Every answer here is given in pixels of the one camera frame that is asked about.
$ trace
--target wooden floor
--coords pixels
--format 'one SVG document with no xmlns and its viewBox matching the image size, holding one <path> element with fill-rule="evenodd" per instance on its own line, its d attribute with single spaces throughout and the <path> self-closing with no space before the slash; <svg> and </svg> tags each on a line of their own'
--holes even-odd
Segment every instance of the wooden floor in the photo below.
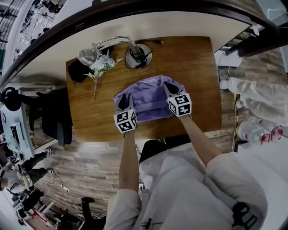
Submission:
<svg viewBox="0 0 288 230">
<path fill-rule="evenodd" d="M 233 77 L 257 80 L 274 84 L 288 84 L 280 51 L 273 50 L 260 55 L 246 58 L 237 69 L 231 68 Z M 229 77 L 228 68 L 219 68 L 219 76 Z M 222 129 L 206 133 L 212 141 L 224 152 L 230 152 L 234 131 L 234 104 L 230 92 L 221 92 Z M 240 110 L 240 120 L 250 116 L 247 110 Z M 146 140 L 137 140 L 142 149 Z M 35 140 L 36 145 L 43 142 L 42 138 Z M 43 161 L 43 166 L 52 167 L 63 184 L 76 197 L 90 196 L 95 199 L 91 204 L 93 212 L 105 214 L 108 200 L 115 195 L 118 188 L 118 170 L 123 149 L 123 141 L 118 142 L 77 142 L 65 147 L 54 146 L 54 154 Z M 67 208 L 71 213 L 81 211 L 77 206 L 79 198 L 75 198 L 61 189 L 59 179 L 46 175 L 37 183 L 44 191 L 45 202 L 55 201 L 56 206 Z"/>
</svg>

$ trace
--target black chair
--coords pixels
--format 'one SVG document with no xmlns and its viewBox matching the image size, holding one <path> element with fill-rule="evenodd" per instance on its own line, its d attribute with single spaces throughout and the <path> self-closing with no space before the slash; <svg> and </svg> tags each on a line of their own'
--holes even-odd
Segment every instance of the black chair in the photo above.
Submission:
<svg viewBox="0 0 288 230">
<path fill-rule="evenodd" d="M 37 93 L 30 102 L 29 125 L 34 131 L 34 121 L 42 117 L 42 129 L 46 135 L 57 139 L 60 146 L 72 142 L 72 118 L 67 88 L 49 93 Z"/>
</svg>

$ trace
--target wooden table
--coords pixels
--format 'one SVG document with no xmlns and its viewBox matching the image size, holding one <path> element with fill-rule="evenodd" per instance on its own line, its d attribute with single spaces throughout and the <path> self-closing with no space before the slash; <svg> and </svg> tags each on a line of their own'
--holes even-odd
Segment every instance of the wooden table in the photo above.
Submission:
<svg viewBox="0 0 288 230">
<path fill-rule="evenodd" d="M 143 42 L 153 51 L 151 64 L 129 70 L 122 60 L 105 73 L 97 87 L 87 77 L 74 85 L 67 62 L 67 87 L 77 140 L 108 142 L 123 138 L 115 126 L 113 97 L 131 84 L 152 76 L 165 75 L 185 86 L 192 100 L 192 118 L 203 132 L 221 129 L 221 97 L 211 41 L 207 37 L 166 37 L 164 44 Z M 114 47 L 111 57 L 124 56 L 128 45 Z M 185 134 L 176 117 L 138 123 L 137 138 L 160 138 Z"/>
</svg>

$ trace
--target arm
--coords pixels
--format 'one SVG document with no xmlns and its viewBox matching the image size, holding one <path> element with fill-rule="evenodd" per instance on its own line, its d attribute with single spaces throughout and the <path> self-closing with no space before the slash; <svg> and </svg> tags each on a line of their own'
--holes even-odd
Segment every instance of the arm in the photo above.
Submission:
<svg viewBox="0 0 288 230">
<path fill-rule="evenodd" d="M 139 163 L 135 147 L 135 130 L 125 133 L 119 170 L 119 189 L 139 190 Z"/>
<path fill-rule="evenodd" d="M 214 157 L 222 154 L 188 115 L 179 117 L 179 119 L 183 124 L 196 153 L 205 166 L 207 166 L 209 161 Z"/>
</svg>

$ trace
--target power strip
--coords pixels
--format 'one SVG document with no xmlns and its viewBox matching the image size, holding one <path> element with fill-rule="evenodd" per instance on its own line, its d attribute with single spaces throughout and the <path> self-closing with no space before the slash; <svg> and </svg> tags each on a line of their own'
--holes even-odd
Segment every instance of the power strip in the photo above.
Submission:
<svg viewBox="0 0 288 230">
<path fill-rule="evenodd" d="M 61 188 L 63 188 L 66 192 L 69 192 L 70 189 L 68 189 L 67 187 L 65 187 L 64 185 L 61 185 Z"/>
</svg>

